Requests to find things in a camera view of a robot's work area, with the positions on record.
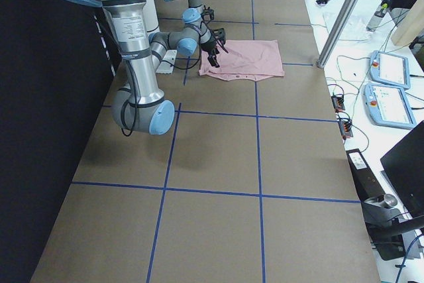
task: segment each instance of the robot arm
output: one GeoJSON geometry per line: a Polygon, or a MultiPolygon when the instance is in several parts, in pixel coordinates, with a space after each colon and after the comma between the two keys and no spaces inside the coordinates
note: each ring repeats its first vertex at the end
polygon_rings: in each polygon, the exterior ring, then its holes
{"type": "MultiPolygon", "coordinates": [[[[157,32],[148,36],[143,10],[146,0],[67,1],[102,7],[111,27],[128,77],[127,85],[118,90],[112,105],[115,122],[122,129],[130,130],[130,133],[166,133],[174,120],[174,105],[164,99],[164,92],[158,87],[155,71],[167,49],[176,48],[186,56],[193,54],[198,42],[208,49],[208,52],[214,53],[216,49],[215,35],[202,23],[199,9],[189,8],[185,11],[183,31],[157,32]]],[[[149,9],[149,12],[154,13],[157,22],[156,10],[149,9]]]]}

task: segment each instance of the pink cloth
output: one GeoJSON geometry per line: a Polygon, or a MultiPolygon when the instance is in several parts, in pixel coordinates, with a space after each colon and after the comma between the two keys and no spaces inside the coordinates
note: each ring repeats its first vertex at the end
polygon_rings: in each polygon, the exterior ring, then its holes
{"type": "Polygon", "coordinates": [[[259,81],[272,76],[284,76],[277,40],[228,40],[225,48],[229,53],[218,47],[219,68],[209,64],[206,52],[201,53],[201,76],[207,74],[225,81],[259,81]]]}

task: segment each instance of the blue cable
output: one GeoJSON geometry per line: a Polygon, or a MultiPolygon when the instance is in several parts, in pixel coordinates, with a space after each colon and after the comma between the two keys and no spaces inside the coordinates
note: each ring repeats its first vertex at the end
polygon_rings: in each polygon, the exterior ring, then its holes
{"type": "Polygon", "coordinates": [[[406,258],[408,257],[408,254],[409,254],[409,250],[411,250],[411,247],[413,246],[413,244],[422,236],[424,236],[424,234],[420,234],[418,237],[416,237],[414,240],[412,240],[411,244],[408,246],[408,249],[406,250],[405,256],[403,257],[402,264],[400,265],[399,272],[397,273],[395,283],[399,282],[400,274],[402,273],[402,269],[405,267],[405,262],[406,262],[406,258]]]}

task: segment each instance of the black electronic device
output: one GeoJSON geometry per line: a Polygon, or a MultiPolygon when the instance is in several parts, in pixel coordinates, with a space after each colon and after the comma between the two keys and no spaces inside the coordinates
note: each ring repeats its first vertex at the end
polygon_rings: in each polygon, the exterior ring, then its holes
{"type": "Polygon", "coordinates": [[[384,172],[413,217],[424,214],[424,121],[382,158],[384,172]]]}
{"type": "Polygon", "coordinates": [[[347,150],[346,153],[359,200],[366,201],[384,195],[383,188],[361,152],[358,149],[352,149],[347,150]]]}

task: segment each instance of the pink fabric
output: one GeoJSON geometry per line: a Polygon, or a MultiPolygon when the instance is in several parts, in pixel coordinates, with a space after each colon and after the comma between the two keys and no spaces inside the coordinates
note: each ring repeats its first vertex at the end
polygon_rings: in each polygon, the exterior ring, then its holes
{"type": "Polygon", "coordinates": [[[207,74],[225,81],[259,81],[272,76],[284,76],[277,40],[228,40],[225,48],[229,53],[218,48],[219,68],[209,64],[206,52],[201,53],[201,76],[207,74]]]}

